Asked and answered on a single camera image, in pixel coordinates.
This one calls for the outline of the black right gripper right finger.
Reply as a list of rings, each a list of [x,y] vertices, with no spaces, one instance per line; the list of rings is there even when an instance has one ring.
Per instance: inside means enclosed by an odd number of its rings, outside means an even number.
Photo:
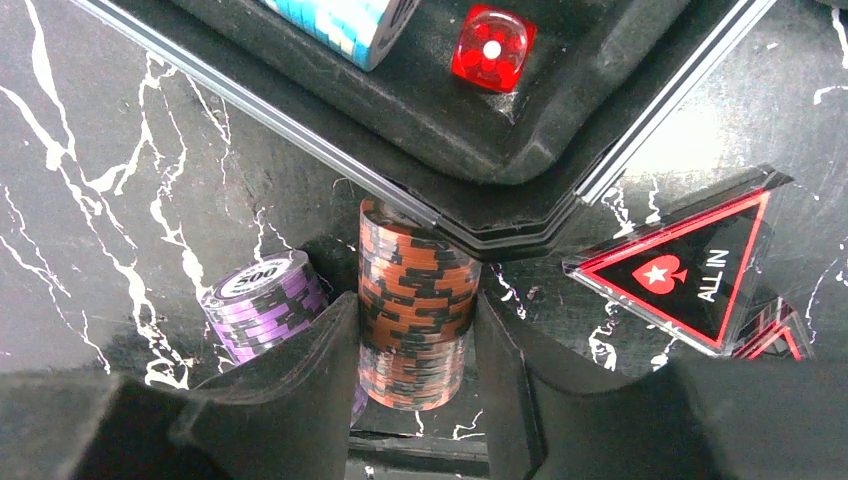
[[[495,479],[843,479],[847,366],[678,359],[607,370],[479,294],[476,366]]]

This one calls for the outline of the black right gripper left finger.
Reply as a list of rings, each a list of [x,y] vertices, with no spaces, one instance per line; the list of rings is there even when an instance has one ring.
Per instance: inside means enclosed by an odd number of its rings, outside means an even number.
[[[190,391],[169,436],[233,479],[341,479],[358,354],[348,291],[305,332]]]

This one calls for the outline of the purple poker chip stack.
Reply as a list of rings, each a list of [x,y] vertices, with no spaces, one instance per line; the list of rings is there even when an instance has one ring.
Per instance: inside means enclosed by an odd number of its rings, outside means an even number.
[[[308,254],[270,254],[219,280],[200,299],[238,365],[305,332],[329,306]]]

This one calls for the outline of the brown black chip stack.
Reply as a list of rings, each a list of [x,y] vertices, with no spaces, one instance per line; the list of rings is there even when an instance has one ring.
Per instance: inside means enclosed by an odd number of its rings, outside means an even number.
[[[387,203],[361,202],[358,374],[371,399],[427,411],[455,396],[481,269]]]

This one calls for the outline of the black foam-lined poker case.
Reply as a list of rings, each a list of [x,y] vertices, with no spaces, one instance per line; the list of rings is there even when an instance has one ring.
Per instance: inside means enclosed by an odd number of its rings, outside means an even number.
[[[471,5],[404,1],[363,71],[261,1],[82,8],[483,260],[552,251],[768,1],[505,1],[538,27],[516,89],[449,67]]]

